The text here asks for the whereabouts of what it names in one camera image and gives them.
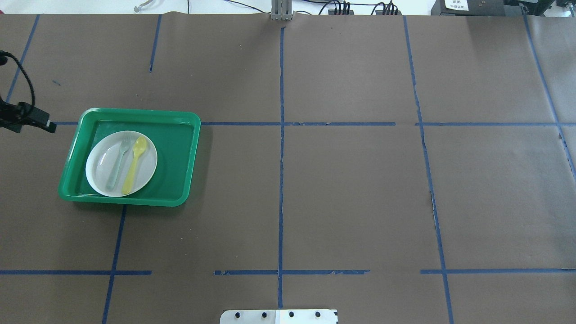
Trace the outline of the green plastic tray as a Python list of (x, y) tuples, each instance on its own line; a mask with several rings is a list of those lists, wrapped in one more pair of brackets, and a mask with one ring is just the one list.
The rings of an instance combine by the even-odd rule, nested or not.
[[(118, 131), (137, 131), (157, 150), (157, 168), (150, 182), (125, 197), (97, 193), (85, 176), (85, 163), (95, 145)], [(91, 108), (77, 124), (68, 152), (59, 196), (72, 202), (177, 207), (189, 196), (200, 118), (195, 113), (150, 109)]]

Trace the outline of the pale green plastic fork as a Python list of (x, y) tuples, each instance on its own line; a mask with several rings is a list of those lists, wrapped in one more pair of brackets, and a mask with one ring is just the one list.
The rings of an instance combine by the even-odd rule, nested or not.
[(113, 190), (117, 185), (117, 179), (121, 169), (121, 163), (124, 158), (124, 154), (126, 154), (127, 150), (130, 148), (130, 136), (124, 135), (119, 145), (117, 159), (114, 162), (112, 170), (110, 172), (108, 181), (106, 183), (107, 190)]

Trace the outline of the white round plate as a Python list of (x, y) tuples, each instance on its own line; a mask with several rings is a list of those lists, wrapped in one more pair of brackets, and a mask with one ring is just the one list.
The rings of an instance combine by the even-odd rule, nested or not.
[[(105, 188), (106, 183), (114, 162), (117, 159), (119, 145), (124, 135), (130, 136), (130, 148), (127, 150), (126, 154), (124, 154), (120, 173), (117, 179), (117, 185), (113, 190), (107, 190)], [(85, 163), (85, 176), (92, 189), (105, 197), (119, 198), (128, 196), (123, 195), (121, 189), (132, 161), (132, 146), (136, 139), (141, 135), (143, 134), (137, 131), (118, 131), (103, 138), (95, 145), (89, 153), (88, 159)], [(149, 137), (146, 135), (144, 136), (147, 138), (148, 147), (146, 152), (139, 158), (135, 183), (130, 194), (134, 194), (144, 188), (152, 179), (157, 168), (158, 157), (156, 146)]]

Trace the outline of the yellow plastic spoon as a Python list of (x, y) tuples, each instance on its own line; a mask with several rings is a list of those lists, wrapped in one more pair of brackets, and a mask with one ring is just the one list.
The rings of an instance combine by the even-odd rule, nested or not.
[(128, 168), (127, 176), (124, 179), (123, 186), (121, 188), (121, 193), (123, 195), (129, 195), (132, 192), (132, 187), (135, 183), (136, 170), (140, 156), (146, 152), (148, 147), (147, 138), (144, 135), (139, 136), (134, 145), (132, 146), (132, 161), (130, 167)]

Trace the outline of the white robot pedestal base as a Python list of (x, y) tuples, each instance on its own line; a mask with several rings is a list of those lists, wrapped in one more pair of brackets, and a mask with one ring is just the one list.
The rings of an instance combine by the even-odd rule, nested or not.
[(338, 324), (338, 311), (319, 309), (257, 309), (227, 310), (220, 324)]

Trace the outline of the black computer box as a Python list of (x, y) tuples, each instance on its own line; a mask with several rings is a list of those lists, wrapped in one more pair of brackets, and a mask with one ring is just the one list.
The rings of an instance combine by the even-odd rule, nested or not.
[(436, 0), (430, 10), (432, 16), (522, 16), (520, 6), (505, 0)]

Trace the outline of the aluminium frame post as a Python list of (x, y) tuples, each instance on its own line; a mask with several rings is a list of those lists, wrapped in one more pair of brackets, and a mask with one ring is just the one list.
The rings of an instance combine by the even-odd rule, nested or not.
[(271, 19), (274, 21), (289, 21), (293, 19), (292, 0), (272, 0)]

